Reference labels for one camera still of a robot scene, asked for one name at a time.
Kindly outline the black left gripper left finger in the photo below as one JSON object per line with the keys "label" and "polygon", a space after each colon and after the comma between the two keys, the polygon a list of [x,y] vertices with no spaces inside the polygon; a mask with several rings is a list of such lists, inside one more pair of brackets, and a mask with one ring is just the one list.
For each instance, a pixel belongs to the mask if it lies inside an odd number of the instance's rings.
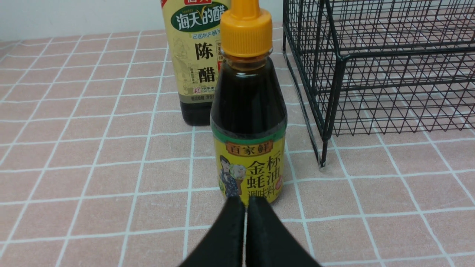
{"label": "black left gripper left finger", "polygon": [[241,267],[245,205],[239,197],[226,200],[219,216],[181,267]]}

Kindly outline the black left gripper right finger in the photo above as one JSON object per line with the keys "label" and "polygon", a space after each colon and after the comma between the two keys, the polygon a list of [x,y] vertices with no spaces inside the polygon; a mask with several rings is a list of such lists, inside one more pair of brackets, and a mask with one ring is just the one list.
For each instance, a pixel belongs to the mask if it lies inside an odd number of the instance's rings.
{"label": "black left gripper right finger", "polygon": [[248,267],[319,267],[290,234],[264,197],[248,203],[246,265]]}

